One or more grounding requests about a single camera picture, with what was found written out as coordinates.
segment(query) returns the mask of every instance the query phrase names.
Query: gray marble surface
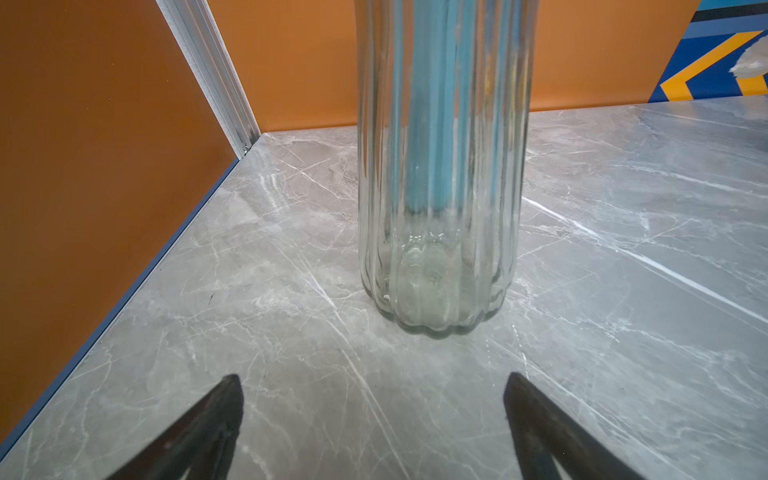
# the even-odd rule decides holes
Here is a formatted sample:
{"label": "gray marble surface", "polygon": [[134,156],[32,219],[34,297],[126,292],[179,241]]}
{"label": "gray marble surface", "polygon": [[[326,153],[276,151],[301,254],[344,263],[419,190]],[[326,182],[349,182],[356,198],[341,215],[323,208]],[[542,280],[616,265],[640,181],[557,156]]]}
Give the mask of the gray marble surface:
{"label": "gray marble surface", "polygon": [[355,141],[263,135],[0,478],[102,478],[230,372],[232,479],[519,478],[512,370],[649,479],[768,477],[768,98],[532,114],[515,282],[444,340],[362,291]]}

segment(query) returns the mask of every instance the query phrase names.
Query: clear glass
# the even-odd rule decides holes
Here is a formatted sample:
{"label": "clear glass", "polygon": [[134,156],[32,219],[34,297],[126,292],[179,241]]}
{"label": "clear glass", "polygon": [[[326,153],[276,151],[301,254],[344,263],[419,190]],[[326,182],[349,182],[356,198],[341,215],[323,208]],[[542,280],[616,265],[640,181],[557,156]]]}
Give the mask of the clear glass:
{"label": "clear glass", "polygon": [[535,0],[356,0],[359,259],[410,332],[501,308],[518,242]]}

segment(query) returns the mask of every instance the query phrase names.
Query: colorful mural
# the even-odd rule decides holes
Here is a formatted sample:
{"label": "colorful mural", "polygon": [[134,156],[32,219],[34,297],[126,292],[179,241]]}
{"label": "colorful mural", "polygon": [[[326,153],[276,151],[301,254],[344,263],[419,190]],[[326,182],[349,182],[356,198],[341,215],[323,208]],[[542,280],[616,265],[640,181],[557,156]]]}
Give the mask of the colorful mural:
{"label": "colorful mural", "polygon": [[729,70],[768,35],[768,2],[703,0],[650,101],[768,94],[766,75],[736,79]]}

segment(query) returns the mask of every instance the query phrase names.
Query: orange wall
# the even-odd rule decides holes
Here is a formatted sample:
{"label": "orange wall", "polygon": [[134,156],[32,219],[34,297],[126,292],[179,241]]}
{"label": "orange wall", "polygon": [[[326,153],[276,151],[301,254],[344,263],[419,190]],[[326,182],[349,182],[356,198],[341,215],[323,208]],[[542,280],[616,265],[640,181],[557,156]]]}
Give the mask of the orange wall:
{"label": "orange wall", "polygon": [[[532,108],[647,101],[700,0],[541,0]],[[353,0],[209,0],[259,126],[356,123]]]}
{"label": "orange wall", "polygon": [[234,160],[154,0],[0,2],[0,440]]}

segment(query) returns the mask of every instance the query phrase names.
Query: yellow stripe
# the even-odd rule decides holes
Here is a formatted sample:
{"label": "yellow stripe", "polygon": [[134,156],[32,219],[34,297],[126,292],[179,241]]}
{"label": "yellow stripe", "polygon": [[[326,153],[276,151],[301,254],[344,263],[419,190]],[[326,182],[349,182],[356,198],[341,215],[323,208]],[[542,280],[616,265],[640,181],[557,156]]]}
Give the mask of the yellow stripe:
{"label": "yellow stripe", "polygon": [[739,84],[742,95],[768,94],[768,85],[766,85],[766,79],[762,75],[755,78],[737,78],[736,82]]}
{"label": "yellow stripe", "polygon": [[703,57],[680,70],[661,84],[661,90],[664,91],[664,94],[670,101],[693,100],[694,96],[691,95],[690,90],[688,90],[688,85],[686,84],[687,81],[702,71],[707,70],[712,65],[715,65],[718,61],[725,58],[726,55],[761,33],[763,33],[762,30],[735,34],[733,37],[728,38],[726,41],[704,54]]}

